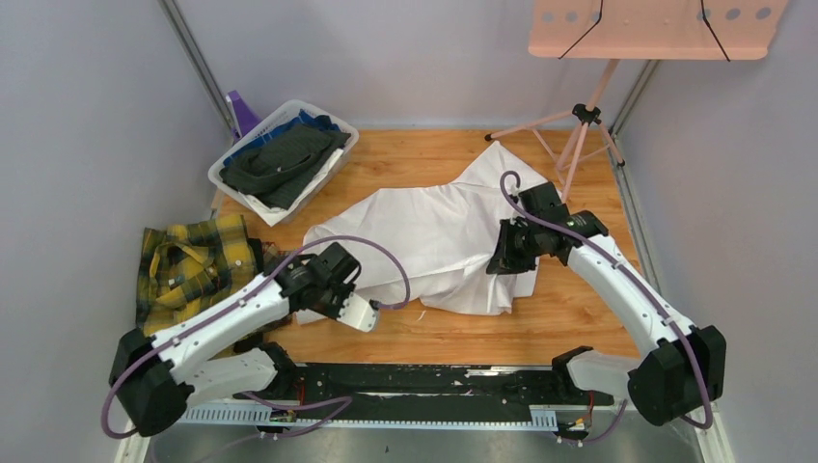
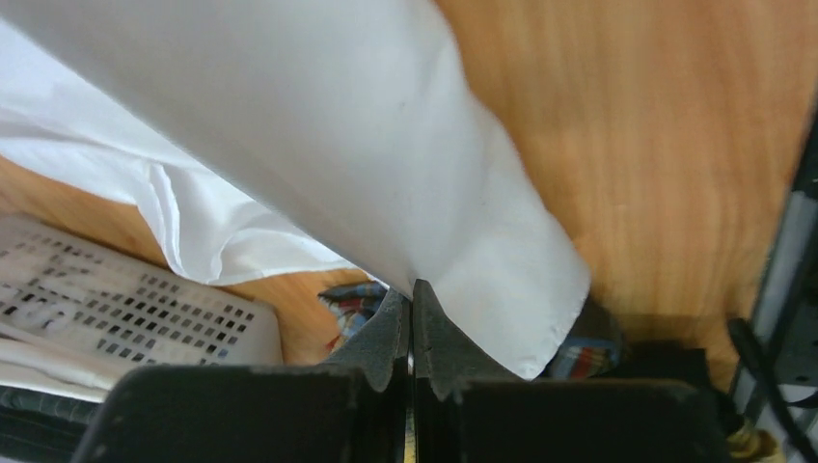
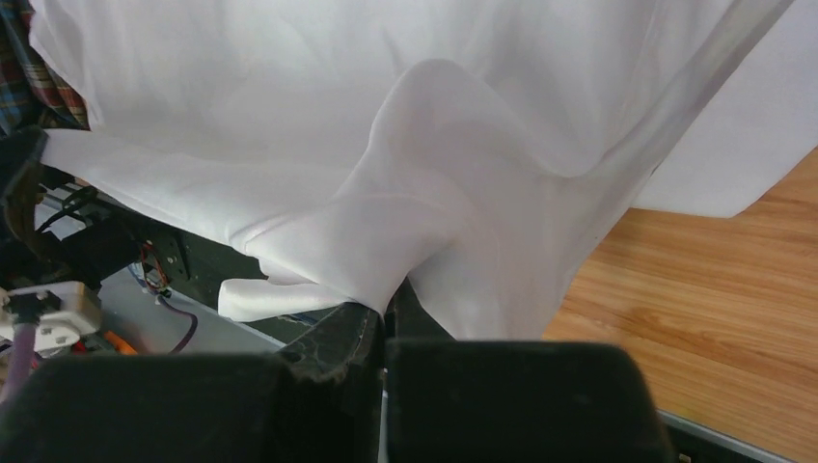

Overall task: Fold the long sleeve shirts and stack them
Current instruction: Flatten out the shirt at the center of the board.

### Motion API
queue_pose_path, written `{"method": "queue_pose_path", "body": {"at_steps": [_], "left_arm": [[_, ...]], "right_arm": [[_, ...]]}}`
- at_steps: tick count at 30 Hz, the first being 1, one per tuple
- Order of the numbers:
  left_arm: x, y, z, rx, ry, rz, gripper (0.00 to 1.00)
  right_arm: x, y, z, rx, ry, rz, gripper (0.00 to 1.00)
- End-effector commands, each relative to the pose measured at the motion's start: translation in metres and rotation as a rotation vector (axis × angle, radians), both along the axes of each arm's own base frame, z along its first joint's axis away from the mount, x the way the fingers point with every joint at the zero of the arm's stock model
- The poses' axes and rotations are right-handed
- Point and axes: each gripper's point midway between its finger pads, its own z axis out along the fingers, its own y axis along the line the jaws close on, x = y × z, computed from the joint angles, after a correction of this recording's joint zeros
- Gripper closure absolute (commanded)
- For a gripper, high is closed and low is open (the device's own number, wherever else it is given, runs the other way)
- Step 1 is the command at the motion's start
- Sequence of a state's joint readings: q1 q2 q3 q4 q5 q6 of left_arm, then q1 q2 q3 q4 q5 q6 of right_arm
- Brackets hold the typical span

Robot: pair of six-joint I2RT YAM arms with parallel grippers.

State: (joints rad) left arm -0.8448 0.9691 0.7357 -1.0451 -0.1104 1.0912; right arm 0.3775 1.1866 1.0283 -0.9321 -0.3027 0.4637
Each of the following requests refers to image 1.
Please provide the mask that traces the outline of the white long sleeve shirt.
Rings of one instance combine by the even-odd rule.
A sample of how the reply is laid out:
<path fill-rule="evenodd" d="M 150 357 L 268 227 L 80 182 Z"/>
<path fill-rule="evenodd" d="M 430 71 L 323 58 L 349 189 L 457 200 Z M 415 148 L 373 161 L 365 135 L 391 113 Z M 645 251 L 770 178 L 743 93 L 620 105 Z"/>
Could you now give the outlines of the white long sleeve shirt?
<path fill-rule="evenodd" d="M 303 241 L 342 235 L 342 246 L 363 266 L 356 291 L 366 299 L 425 306 L 468 315 L 500 315 L 534 293 L 537 273 L 489 275 L 500 222 L 515 212 L 500 190 L 514 171 L 524 188 L 546 177 L 495 142 L 450 183 L 382 188 L 340 215 L 312 226 Z"/>

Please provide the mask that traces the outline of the white plastic laundry basket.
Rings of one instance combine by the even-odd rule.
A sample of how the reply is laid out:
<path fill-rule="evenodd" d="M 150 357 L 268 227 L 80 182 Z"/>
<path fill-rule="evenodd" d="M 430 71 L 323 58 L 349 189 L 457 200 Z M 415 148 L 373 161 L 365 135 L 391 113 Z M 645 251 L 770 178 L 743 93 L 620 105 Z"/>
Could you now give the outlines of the white plastic laundry basket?
<path fill-rule="evenodd" d="M 335 124 L 340 132 L 347 133 L 350 138 L 345 145 L 336 150 L 317 172 L 314 179 L 306 186 L 304 192 L 300 193 L 293 205 L 288 209 L 277 207 L 267 207 L 255 197 L 245 195 L 228 186 L 221 178 L 220 172 L 228 165 L 234 156 L 244 149 L 258 148 L 264 142 L 271 141 L 276 134 L 281 134 L 284 127 L 291 121 L 302 122 L 304 116 L 312 119 L 318 116 L 327 116 L 330 123 Z M 283 103 L 266 118 L 250 129 L 242 138 L 223 154 L 208 170 L 209 180 L 225 195 L 234 199 L 239 204 L 252 210 L 264 223 L 273 227 L 277 224 L 287 224 L 324 188 L 348 163 L 351 158 L 353 147 L 360 139 L 359 131 L 342 120 L 341 118 L 324 111 L 308 102 L 291 99 Z"/>

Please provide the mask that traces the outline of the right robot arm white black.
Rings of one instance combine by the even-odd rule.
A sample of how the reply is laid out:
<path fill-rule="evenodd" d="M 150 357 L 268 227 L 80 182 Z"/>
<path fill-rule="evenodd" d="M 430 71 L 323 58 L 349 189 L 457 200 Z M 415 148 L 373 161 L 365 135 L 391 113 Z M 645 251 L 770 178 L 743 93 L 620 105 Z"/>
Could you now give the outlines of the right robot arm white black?
<path fill-rule="evenodd" d="M 554 358 L 551 389 L 563 402 L 587 391 L 627 400 L 649 423 L 681 419 L 699 429 L 714 419 L 723 396 L 726 339 L 715 326 L 696 326 L 654 289 L 588 210 L 569 211 L 551 182 L 511 194 L 515 211 L 500 222 L 488 274 L 533 271 L 539 258 L 558 259 L 584 280 L 617 316 L 635 343 L 637 359 L 574 348 Z"/>

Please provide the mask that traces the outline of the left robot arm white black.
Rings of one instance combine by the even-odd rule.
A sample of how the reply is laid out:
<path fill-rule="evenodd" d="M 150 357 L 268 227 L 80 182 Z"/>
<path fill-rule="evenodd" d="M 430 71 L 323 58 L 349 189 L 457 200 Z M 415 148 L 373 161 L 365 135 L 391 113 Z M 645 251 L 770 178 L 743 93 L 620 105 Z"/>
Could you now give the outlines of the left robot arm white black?
<path fill-rule="evenodd" d="M 261 390 L 273 398 L 288 396 L 296 375 L 280 350 L 253 347 L 229 358 L 220 352 L 262 326 L 303 310 L 370 329 L 376 315 L 354 292 L 360 270 L 359 261 L 332 243 L 317 255 L 273 260 L 238 292 L 177 325 L 149 336 L 138 328 L 125 333 L 102 405 L 103 432 L 115 439 L 128 435 L 109 423 L 114 402 L 129 416 L 134 432 L 149 437 L 211 400 Z"/>

